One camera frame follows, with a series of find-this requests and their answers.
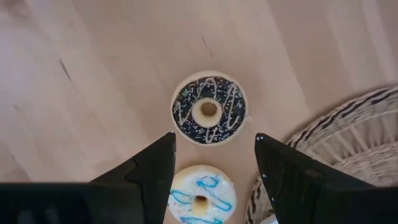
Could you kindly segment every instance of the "wicker basket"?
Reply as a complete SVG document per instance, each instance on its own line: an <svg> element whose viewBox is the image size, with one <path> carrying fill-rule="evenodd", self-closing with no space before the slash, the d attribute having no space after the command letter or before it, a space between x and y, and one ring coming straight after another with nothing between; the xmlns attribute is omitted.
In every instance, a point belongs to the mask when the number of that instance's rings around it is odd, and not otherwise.
<svg viewBox="0 0 398 224"><path fill-rule="evenodd" d="M287 143L308 156L378 187L398 185L398 86L355 98L318 118ZM273 214L260 177L246 224Z"/></svg>

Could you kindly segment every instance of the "donut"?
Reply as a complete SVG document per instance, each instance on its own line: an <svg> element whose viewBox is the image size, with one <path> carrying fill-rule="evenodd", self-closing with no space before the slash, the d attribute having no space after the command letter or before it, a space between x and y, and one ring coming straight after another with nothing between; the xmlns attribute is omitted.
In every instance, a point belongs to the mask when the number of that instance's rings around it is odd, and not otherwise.
<svg viewBox="0 0 398 224"><path fill-rule="evenodd" d="M193 74L172 97L174 125L191 142L214 146L232 139L248 114L246 95L228 75L216 71Z"/></svg>
<svg viewBox="0 0 398 224"><path fill-rule="evenodd" d="M234 185L217 168L191 166L173 179L169 210L182 223L222 224L235 207Z"/></svg>

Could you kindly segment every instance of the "dark blue frosting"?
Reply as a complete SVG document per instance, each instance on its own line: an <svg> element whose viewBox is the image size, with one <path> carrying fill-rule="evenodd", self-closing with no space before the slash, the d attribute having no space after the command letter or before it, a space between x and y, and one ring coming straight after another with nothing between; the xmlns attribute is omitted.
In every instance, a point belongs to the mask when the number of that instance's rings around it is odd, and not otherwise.
<svg viewBox="0 0 398 224"><path fill-rule="evenodd" d="M216 126L201 127L192 117L193 105L202 98L216 100L223 109ZM173 102L173 118L178 128L200 144L224 141L242 125L246 102L239 86L223 77L205 77L185 85Z"/></svg>

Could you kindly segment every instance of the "chocolate glazed donut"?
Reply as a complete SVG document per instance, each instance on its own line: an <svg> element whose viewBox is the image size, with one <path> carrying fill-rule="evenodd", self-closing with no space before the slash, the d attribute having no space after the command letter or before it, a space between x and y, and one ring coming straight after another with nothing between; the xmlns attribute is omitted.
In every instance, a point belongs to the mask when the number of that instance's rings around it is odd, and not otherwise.
<svg viewBox="0 0 398 224"><path fill-rule="evenodd" d="M216 71L192 75L180 84L172 100L174 124L189 140L201 145L232 139L243 127L248 113L240 86Z"/></svg>

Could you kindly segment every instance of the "wood grain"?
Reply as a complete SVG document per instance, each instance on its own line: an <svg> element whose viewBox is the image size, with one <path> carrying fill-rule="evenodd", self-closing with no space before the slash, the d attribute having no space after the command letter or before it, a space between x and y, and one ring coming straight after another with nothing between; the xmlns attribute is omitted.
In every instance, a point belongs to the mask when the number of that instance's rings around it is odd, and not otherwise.
<svg viewBox="0 0 398 224"><path fill-rule="evenodd" d="M254 135L285 139L354 95L398 81L394 0L0 0L0 180L88 181L173 131L170 101L200 70L233 76L251 122L177 171L234 181L243 221ZM165 223L177 221L167 213Z"/></svg>

